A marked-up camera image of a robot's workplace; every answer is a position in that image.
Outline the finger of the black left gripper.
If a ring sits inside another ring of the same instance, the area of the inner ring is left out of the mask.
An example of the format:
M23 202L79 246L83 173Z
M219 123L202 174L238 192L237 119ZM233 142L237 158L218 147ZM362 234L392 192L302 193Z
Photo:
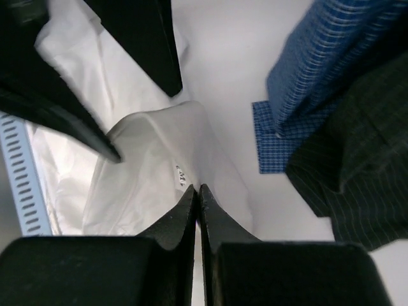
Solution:
M169 97L183 88L170 0L88 0L102 26Z
M35 49L48 20L44 1L1 1L1 111L68 135L121 162L95 118Z

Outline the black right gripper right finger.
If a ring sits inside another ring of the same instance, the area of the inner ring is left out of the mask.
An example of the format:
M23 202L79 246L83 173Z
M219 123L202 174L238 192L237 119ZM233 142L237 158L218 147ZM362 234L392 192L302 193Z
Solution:
M373 259L354 244L264 242L200 188L207 305L390 305Z

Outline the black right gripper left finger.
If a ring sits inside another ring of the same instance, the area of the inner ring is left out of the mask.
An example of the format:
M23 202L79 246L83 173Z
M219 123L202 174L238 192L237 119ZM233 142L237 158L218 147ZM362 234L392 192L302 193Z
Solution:
M196 191L135 236L25 237L1 253L2 305L190 305Z

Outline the white shirt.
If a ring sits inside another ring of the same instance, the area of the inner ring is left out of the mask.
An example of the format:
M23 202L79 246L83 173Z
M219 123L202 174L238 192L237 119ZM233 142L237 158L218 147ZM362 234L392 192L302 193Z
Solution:
M36 47L122 154L97 155L82 235L135 235L172 209L189 186L207 185L246 230L248 190L223 152L204 107L166 97L83 1L50 1Z

